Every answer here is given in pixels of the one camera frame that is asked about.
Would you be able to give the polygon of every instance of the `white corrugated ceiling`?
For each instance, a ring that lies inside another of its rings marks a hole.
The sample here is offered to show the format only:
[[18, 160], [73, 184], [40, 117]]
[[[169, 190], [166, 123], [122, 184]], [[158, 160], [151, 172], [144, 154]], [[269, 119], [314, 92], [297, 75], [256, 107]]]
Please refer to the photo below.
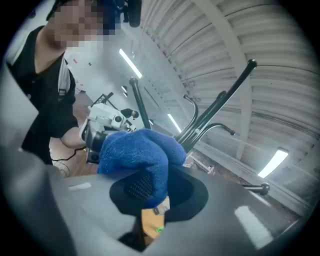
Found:
[[[204, 7], [218, 18], [205, 14]], [[244, 60], [256, 59], [247, 88], [212, 119], [236, 135], [212, 129], [201, 141], [256, 172], [278, 147], [289, 150], [288, 159], [269, 178], [305, 202], [315, 201], [320, 161], [305, 159], [319, 148], [319, 64], [299, 26], [276, 1], [145, 0], [141, 26], [134, 32], [140, 35], [131, 35], [136, 64], [147, 77], [150, 95], [165, 106], [160, 114], [147, 103], [148, 113], [172, 132], [165, 111], [181, 127], [193, 114], [181, 92], [197, 101], [201, 114], [236, 81]], [[146, 37], [153, 47], [144, 43]], [[152, 57], [161, 64], [155, 66]], [[171, 80], [172, 74], [178, 81]]]

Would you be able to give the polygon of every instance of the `person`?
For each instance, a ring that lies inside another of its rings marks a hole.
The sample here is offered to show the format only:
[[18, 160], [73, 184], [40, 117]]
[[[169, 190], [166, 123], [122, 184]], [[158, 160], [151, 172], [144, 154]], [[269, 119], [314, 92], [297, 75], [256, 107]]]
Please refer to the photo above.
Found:
[[[45, 26], [29, 33], [18, 58], [8, 66], [39, 112], [22, 148], [34, 153], [45, 164], [52, 165], [51, 137], [60, 138], [68, 148], [85, 146], [73, 115], [76, 83], [70, 70], [64, 66], [64, 53], [67, 47], [91, 40], [106, 27], [103, 27], [102, 15], [94, 0], [56, 0], [47, 21]], [[61, 76], [62, 67], [66, 72]], [[69, 83], [68, 90], [59, 90], [60, 80]]]
[[139, 117], [139, 113], [130, 108], [123, 109], [120, 112], [122, 113], [122, 115], [124, 115], [125, 118], [133, 117], [133, 120], [135, 120]]

